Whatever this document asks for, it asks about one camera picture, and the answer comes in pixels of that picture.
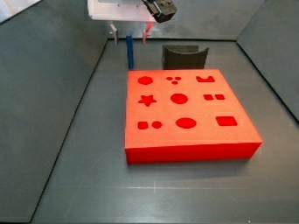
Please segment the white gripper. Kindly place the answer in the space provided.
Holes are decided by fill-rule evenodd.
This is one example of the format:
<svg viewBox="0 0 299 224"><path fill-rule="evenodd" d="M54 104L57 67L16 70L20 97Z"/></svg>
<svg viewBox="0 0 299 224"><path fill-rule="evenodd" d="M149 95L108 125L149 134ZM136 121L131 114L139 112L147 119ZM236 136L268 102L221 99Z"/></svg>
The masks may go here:
<svg viewBox="0 0 299 224"><path fill-rule="evenodd" d="M112 21L147 22L143 29L143 46L153 26L155 18L141 0L88 0L88 15L95 20L109 21L108 26L117 45L117 28Z"/></svg>

